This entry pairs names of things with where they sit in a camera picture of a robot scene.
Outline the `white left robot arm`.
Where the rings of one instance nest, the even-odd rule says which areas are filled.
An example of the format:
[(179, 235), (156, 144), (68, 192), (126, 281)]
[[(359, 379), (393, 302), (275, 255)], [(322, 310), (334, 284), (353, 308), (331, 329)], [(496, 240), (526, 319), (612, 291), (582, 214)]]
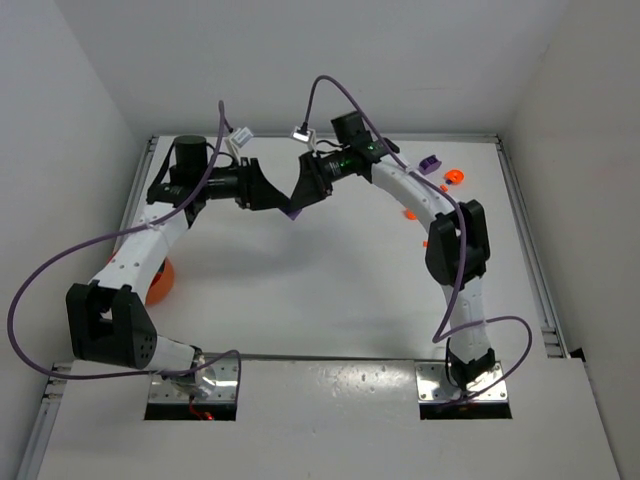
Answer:
[(188, 232), (209, 200), (233, 199), (243, 209), (285, 210), (287, 197), (264, 176), (257, 159), (242, 157), (247, 128), (224, 142), (231, 162), (216, 167), (199, 135), (174, 138), (132, 233), (89, 283), (71, 286), (66, 307), (76, 358), (183, 377), (198, 383), (202, 351), (157, 333), (145, 302), (171, 247)]

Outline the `purple lego piece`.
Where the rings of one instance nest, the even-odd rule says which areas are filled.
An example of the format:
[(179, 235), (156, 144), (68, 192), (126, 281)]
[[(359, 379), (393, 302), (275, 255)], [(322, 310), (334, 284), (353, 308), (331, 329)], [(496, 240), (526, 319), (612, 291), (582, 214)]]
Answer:
[(301, 214), (302, 210), (301, 209), (297, 209), (297, 210), (293, 210), (287, 213), (287, 217), (292, 220), (295, 221), (296, 218)]

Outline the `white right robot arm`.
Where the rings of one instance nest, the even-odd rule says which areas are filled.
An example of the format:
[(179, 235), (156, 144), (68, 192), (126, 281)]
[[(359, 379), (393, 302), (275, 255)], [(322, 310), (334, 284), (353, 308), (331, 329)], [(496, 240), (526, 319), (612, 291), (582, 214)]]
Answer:
[(395, 143), (365, 127), (359, 113), (337, 117), (332, 126), (340, 144), (333, 153), (319, 153), (314, 135), (305, 138), (308, 150), (299, 157), (291, 210), (298, 213), (323, 201), (335, 182), (358, 175), (416, 216), (428, 234), (427, 270), (447, 302), (433, 340), (447, 341), (450, 377), (458, 388), (467, 388), (495, 365), (484, 326), (482, 278), (490, 248), (482, 205), (476, 200), (459, 202), (429, 182), (424, 163), (411, 167)]

